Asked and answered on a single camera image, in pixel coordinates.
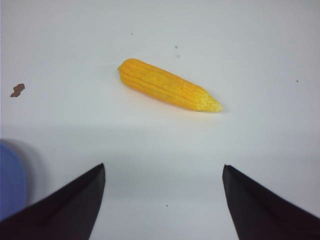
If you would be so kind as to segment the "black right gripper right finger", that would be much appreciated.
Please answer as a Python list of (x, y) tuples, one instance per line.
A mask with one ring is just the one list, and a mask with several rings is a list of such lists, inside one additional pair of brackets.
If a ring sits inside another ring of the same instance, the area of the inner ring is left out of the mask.
[(240, 240), (318, 240), (320, 219), (276, 195), (231, 165), (222, 181)]

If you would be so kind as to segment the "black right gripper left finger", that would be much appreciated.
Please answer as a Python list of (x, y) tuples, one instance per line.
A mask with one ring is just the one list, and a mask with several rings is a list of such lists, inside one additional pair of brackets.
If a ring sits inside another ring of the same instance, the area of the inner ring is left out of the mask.
[(101, 163), (0, 223), (2, 240), (88, 240), (105, 188)]

